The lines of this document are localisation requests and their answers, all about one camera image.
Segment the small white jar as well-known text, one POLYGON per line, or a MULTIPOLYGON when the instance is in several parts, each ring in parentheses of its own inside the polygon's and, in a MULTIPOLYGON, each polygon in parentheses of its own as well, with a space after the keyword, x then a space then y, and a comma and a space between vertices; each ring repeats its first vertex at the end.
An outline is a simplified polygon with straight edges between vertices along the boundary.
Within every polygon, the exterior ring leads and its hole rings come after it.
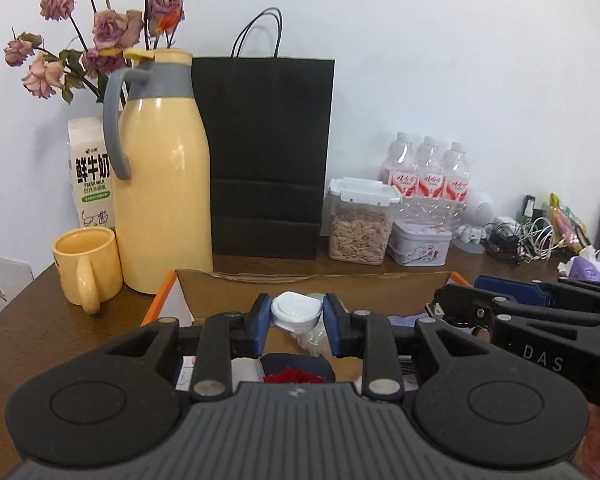
POLYGON ((298 292, 282 292, 271 304, 272 323, 293 334, 312 330, 320 320, 321 313, 321 300, 298 292))

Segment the clear seed container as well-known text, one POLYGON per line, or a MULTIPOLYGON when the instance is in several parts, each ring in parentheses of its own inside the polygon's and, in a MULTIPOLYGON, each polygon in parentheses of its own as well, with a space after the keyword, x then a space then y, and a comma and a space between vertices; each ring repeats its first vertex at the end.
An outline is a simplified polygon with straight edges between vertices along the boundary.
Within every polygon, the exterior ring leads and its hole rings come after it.
POLYGON ((400 209, 400 193, 378 180, 339 178, 329 181, 328 196, 332 202, 329 258, 379 266, 400 209))

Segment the yellow thermos jug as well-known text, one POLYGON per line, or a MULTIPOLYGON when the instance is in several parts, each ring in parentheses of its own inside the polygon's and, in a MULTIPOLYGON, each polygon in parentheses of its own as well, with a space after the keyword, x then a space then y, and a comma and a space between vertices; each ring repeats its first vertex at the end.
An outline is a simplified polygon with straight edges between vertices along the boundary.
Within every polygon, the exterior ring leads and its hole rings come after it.
POLYGON ((210 151, 193 55, 129 48, 109 77, 102 131, 125 284, 158 292, 172 270, 213 269, 210 151))

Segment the white toy robot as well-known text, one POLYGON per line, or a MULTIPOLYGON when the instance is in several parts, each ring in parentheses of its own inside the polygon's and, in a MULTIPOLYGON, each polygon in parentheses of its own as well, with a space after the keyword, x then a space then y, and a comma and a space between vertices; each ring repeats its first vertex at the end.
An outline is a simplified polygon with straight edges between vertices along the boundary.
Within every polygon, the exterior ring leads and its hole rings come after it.
POLYGON ((454 236, 453 245, 468 254, 483 254, 486 251, 482 244, 486 239, 486 227, 490 226, 494 217, 491 196, 471 188, 460 216, 460 226, 454 236))

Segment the black paper bag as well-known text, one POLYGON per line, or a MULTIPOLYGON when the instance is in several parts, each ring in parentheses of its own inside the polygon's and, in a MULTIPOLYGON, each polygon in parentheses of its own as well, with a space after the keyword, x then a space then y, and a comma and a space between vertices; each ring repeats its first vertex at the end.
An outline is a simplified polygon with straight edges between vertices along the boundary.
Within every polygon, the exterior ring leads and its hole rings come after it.
POLYGON ((313 259, 320 244, 335 63, 195 58, 211 160, 212 247, 227 256, 313 259))

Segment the navy blue pouch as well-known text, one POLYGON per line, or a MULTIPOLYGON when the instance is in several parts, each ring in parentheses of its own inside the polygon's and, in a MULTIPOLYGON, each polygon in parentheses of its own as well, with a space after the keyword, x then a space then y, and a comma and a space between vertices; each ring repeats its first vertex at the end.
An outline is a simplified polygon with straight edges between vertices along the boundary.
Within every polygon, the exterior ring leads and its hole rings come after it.
POLYGON ((286 366, 290 366, 292 368, 302 368, 302 370, 306 370, 307 372, 323 376, 326 379, 325 384, 331 384, 336 379, 335 372, 329 362, 321 356, 269 353, 266 356, 262 356, 260 363, 264 376, 276 374, 286 366))

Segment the water bottle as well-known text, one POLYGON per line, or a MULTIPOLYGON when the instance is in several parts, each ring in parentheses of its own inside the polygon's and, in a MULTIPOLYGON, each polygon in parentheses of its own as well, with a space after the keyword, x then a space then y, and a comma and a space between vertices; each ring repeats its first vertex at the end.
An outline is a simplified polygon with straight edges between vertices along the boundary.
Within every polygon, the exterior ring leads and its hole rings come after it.
POLYGON ((434 220, 444 183, 439 144, 432 136, 424 136, 416 150, 416 169, 416 222, 429 223, 434 220))
POLYGON ((410 135, 399 131, 381 164, 378 179, 395 188, 403 197, 415 194, 417 162, 410 135))
POLYGON ((454 232, 460 224, 460 216, 466 205, 470 181, 470 165, 460 142, 451 143, 451 147, 443 155, 442 166, 445 225, 454 232))

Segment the white milk carton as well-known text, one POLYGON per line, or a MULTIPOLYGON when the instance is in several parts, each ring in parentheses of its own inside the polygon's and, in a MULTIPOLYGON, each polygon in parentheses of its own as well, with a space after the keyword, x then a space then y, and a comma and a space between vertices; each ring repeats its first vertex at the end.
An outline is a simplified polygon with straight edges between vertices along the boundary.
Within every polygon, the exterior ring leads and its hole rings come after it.
POLYGON ((111 168, 102 118, 68 121, 69 169, 79 227, 114 228, 111 168))

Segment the red cardboard box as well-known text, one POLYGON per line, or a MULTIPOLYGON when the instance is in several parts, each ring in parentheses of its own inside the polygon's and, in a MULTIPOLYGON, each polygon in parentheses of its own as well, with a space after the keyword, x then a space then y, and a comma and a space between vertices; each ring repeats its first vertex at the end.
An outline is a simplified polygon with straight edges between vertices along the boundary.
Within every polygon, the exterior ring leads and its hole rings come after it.
POLYGON ((176 318, 181 326, 203 323, 219 312, 247 312, 262 295, 272 298, 273 313, 265 354, 324 356, 338 382, 361 382, 362 362, 330 354, 320 303, 329 292, 348 311, 365 310, 398 318, 425 314, 434 292, 446 285, 467 286, 456 272, 257 275, 172 271, 145 314, 143 323, 176 318))

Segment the water bottle middle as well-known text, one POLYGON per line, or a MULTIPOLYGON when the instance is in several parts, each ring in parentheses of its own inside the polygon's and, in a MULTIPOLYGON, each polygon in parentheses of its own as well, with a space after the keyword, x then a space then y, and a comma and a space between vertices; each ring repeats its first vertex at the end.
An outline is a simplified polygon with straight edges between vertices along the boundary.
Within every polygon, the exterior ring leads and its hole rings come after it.
POLYGON ((424 136, 416 150, 416 169, 416 222, 429 223, 434 220, 444 183, 439 144, 432 136, 424 136))

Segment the purple knit cloth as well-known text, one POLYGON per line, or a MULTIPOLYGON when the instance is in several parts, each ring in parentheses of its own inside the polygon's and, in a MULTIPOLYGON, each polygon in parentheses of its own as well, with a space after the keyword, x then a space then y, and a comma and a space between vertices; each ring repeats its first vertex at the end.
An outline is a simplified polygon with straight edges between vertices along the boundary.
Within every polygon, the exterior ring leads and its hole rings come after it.
POLYGON ((426 312, 422 312, 419 314, 412 315, 389 315, 388 319, 392 327, 408 327, 414 328, 415 324, 418 320, 422 318, 429 318, 429 315, 426 312))

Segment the red rose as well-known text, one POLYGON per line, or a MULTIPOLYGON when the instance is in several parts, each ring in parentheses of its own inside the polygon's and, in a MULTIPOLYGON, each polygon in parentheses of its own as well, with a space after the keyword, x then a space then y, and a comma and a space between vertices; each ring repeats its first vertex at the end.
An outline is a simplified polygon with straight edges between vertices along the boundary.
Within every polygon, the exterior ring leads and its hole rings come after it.
POLYGON ((276 374, 264 376, 263 381, 266 384, 324 384, 326 379, 302 368, 286 366, 276 374))

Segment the colourful snack packets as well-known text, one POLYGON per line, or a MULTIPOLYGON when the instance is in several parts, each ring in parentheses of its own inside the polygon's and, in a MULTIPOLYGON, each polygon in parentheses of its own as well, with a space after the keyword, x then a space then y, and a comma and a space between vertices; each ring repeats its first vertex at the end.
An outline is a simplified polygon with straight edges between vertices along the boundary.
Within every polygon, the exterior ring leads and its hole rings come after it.
POLYGON ((555 193, 550 193, 548 206, 550 206, 550 223, 554 228, 557 246, 567 248, 574 254, 582 252, 590 244, 586 236, 585 224, 555 193))

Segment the yellow ceramic mug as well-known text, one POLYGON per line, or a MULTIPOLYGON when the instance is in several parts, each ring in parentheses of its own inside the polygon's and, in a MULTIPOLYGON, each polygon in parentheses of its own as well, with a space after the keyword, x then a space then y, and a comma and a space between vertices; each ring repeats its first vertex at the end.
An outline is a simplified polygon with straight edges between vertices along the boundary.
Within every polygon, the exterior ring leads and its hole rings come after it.
POLYGON ((70 304, 96 315, 102 303, 122 289, 123 276, 114 231, 101 226, 79 228, 53 244, 55 268, 70 304))

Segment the water bottle left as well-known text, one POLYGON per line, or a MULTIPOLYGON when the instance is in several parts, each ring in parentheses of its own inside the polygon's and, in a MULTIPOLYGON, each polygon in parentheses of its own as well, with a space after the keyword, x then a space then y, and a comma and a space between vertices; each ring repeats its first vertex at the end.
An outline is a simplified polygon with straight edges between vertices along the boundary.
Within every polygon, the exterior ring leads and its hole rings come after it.
POLYGON ((410 135, 399 131, 381 164, 378 179, 395 188, 403 197, 415 194, 417 162, 410 135))

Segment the water bottle right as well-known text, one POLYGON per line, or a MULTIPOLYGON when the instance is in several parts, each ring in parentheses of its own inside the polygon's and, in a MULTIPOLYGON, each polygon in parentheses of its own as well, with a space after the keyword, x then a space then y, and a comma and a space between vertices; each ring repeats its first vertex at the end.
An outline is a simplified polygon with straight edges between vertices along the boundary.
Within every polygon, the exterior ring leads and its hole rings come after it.
POLYGON ((460 224, 460 216, 466 205, 470 181, 470 165, 460 142, 451 143, 451 147, 443 155, 442 166, 445 225, 454 232, 460 224))

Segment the white plastic bottle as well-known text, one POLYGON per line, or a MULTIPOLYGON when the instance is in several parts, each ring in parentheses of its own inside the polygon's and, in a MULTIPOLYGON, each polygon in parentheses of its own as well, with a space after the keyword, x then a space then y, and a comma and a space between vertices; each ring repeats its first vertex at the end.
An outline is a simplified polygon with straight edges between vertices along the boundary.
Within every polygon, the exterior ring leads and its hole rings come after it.
POLYGON ((175 373, 174 388, 176 391, 190 393, 193 386, 207 379, 218 380, 222 386, 232 383, 235 392, 242 382, 263 382, 264 371, 258 359, 237 358, 226 365, 223 360, 204 361, 202 372, 196 372, 197 357, 183 356, 182 365, 175 373))

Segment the dried pink flower bouquet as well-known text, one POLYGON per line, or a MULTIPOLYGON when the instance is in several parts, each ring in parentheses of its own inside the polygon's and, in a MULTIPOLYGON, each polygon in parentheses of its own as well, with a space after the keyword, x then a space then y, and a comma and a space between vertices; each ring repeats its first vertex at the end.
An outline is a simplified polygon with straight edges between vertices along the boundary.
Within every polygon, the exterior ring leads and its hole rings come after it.
POLYGON ((102 102, 109 76, 131 65, 126 50, 172 47, 185 20, 184 0, 143 0, 138 9, 122 11, 111 0, 40 0, 38 12, 46 22, 71 26, 68 44, 52 49, 40 34, 13 32, 4 61, 27 69, 21 84, 30 96, 60 96, 68 104, 79 90, 102 102))

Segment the pale green shower pouf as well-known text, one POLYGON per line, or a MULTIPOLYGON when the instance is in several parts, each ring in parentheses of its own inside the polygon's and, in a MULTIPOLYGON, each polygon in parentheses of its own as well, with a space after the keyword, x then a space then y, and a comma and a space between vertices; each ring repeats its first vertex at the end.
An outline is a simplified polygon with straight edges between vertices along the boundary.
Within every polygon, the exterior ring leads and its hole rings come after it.
POLYGON ((332 357, 328 336, 323 325, 317 325, 306 333, 294 335, 298 345, 310 356, 332 357))

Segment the purple tissue pack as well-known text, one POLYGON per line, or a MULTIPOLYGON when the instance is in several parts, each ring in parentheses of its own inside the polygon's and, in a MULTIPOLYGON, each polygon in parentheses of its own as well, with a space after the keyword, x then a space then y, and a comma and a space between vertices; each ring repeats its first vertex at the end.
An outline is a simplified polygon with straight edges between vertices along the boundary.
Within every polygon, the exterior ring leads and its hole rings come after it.
POLYGON ((600 283, 600 262, 595 259, 575 256, 566 263, 559 263, 557 270, 566 278, 600 283))

